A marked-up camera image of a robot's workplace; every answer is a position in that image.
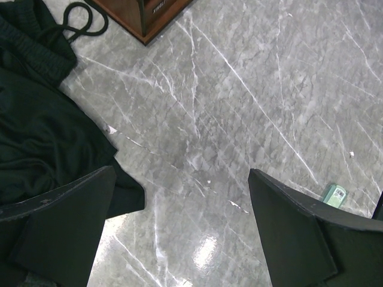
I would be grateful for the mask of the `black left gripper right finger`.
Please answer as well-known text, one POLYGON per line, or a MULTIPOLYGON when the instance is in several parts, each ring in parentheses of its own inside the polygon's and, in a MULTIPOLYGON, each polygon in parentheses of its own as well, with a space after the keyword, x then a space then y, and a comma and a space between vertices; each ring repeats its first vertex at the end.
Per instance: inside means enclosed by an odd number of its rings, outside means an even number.
POLYGON ((273 286, 382 286, 382 221, 329 206, 259 169, 248 184, 273 286))

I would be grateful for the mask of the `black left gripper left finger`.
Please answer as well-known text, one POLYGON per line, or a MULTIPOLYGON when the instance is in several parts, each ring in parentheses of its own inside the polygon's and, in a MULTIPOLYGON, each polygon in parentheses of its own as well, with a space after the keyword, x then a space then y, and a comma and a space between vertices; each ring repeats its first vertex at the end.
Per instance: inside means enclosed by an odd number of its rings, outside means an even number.
POLYGON ((111 166, 33 198, 1 206, 1 286, 31 272, 86 286, 113 195, 111 166))

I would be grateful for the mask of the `green correction tape dispenser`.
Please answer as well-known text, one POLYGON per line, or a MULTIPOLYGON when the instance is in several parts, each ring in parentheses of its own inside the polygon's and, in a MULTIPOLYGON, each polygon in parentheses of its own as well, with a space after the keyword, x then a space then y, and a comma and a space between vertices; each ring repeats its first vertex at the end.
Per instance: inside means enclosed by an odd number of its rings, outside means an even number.
POLYGON ((347 190, 342 186, 338 184, 330 184, 324 193, 322 202, 329 206, 340 208, 347 195, 347 190))

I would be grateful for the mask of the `brown wooden desk organizer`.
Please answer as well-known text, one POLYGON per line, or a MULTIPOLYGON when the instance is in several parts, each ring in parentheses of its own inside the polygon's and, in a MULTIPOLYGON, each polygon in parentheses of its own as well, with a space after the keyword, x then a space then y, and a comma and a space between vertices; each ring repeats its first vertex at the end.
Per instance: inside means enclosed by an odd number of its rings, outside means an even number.
POLYGON ((148 45, 192 0, 98 0, 116 23, 148 45))

